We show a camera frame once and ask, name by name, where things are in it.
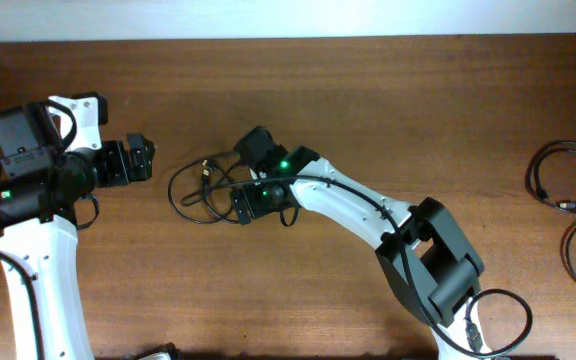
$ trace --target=white background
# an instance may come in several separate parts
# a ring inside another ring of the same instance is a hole
[[[0,41],[552,32],[575,0],[0,0]]]

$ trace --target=white panel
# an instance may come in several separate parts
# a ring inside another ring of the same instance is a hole
[[[0,41],[576,32],[576,0],[0,0]]]

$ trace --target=wooden table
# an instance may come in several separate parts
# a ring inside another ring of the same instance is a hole
[[[516,353],[576,359],[576,285],[559,257],[575,217],[523,189],[539,146],[576,139],[576,35],[0,44],[0,110],[90,90],[110,104],[104,139],[142,132],[158,145],[152,179],[95,191],[101,215],[79,234],[96,356],[168,341],[225,354],[432,351],[370,247],[331,220],[200,226],[170,209],[177,168],[261,124],[379,192],[440,200],[485,262],[482,287],[532,305],[534,329]],[[576,195],[576,159],[566,160],[544,165],[553,197]],[[197,174],[180,179],[175,197]],[[0,267],[6,359],[9,311]],[[503,298],[482,301],[481,316],[493,347],[524,323]]]

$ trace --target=brown tabletop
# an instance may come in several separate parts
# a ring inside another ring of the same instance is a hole
[[[0,44],[0,110],[91,90],[109,102],[103,139],[142,132],[158,145],[152,179],[96,190],[101,215],[79,233],[96,356],[170,341],[290,356],[434,349],[371,248],[333,221],[304,211],[292,228],[276,214],[202,226],[170,209],[177,168],[263,125],[378,192],[441,201],[485,262],[482,288],[533,308],[516,353],[576,359],[576,285],[559,257],[575,216],[523,188],[539,146],[576,139],[576,35]],[[198,174],[180,178],[176,199]],[[576,158],[553,159],[543,177],[553,197],[576,196]],[[523,327],[511,300],[486,299],[480,313],[495,348]],[[0,266],[0,358],[14,352]]]

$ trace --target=wooden surface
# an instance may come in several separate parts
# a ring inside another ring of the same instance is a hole
[[[369,246],[323,216],[304,212],[290,229],[277,216],[199,226],[169,208],[177,168],[261,124],[379,192],[443,202],[485,262],[482,287],[532,305],[517,353],[576,359],[576,285],[559,258],[574,217],[522,184],[540,145],[576,139],[576,35],[0,44],[0,110],[89,90],[110,104],[104,139],[143,132],[158,145],[153,178],[95,191],[101,215],[79,234],[97,356],[168,341],[226,354],[434,348]],[[543,171],[553,197],[576,195],[576,160]],[[14,354],[9,311],[0,267],[0,358]],[[483,301],[481,317],[493,347],[524,322],[505,299]]]

